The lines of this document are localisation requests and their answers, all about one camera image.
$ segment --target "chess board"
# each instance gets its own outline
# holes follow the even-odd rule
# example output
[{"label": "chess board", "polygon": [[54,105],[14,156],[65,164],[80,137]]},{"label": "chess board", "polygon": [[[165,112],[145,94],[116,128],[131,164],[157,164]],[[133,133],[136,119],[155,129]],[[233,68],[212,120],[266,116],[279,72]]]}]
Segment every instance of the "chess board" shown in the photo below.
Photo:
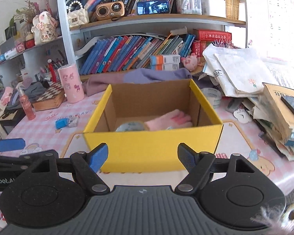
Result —
[{"label": "chess board", "polygon": [[53,83],[46,91],[33,103],[36,111],[58,108],[64,101],[64,89],[61,82]]}]

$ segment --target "white pen holder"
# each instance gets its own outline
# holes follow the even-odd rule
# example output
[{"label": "white pen holder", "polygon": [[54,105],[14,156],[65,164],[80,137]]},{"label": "white pen holder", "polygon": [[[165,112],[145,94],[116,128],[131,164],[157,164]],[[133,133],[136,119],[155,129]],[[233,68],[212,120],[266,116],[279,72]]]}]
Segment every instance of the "white pen holder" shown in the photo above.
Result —
[{"label": "white pen holder", "polygon": [[198,8],[196,10],[183,10],[182,3],[183,3],[183,0],[176,0],[176,10],[177,10],[178,14],[198,14],[198,15],[201,15],[201,0],[197,0],[197,7]]},{"label": "white pen holder", "polygon": [[202,14],[226,17],[225,0],[201,0]]}]

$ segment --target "yellow box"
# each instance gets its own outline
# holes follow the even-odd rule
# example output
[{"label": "yellow box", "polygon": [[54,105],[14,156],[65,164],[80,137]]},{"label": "yellow box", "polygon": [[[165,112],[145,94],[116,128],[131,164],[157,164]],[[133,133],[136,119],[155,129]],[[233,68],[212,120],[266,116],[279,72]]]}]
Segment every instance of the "yellow box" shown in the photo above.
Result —
[{"label": "yellow box", "polygon": [[[115,132],[123,123],[149,121],[175,109],[195,127],[157,132]],[[103,172],[162,172],[184,169],[177,146],[214,153],[223,123],[193,80],[109,85],[84,130],[90,149],[106,143]]]}]

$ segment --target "white quilted handbag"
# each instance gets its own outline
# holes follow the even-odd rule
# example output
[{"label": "white quilted handbag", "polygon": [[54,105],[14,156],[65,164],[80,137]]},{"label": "white quilted handbag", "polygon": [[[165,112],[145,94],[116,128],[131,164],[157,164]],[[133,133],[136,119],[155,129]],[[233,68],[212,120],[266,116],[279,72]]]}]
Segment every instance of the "white quilted handbag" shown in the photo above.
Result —
[{"label": "white quilted handbag", "polygon": [[[71,7],[73,4],[79,5],[81,8],[76,11],[71,11]],[[69,6],[69,12],[68,12],[68,20],[69,20],[69,26],[80,26],[89,23],[89,17],[88,12],[86,9],[83,9],[82,4],[79,1],[74,1]]]}]

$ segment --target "crosshair logo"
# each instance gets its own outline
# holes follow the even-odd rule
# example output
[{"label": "crosshair logo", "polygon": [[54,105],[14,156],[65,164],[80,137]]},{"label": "crosshair logo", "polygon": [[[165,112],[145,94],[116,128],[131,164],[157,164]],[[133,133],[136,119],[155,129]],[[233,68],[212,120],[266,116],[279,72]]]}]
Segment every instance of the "crosshair logo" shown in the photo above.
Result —
[{"label": "crosshair logo", "polygon": [[143,188],[143,189],[140,189],[139,192],[144,194],[144,193],[147,193],[147,190]]}]

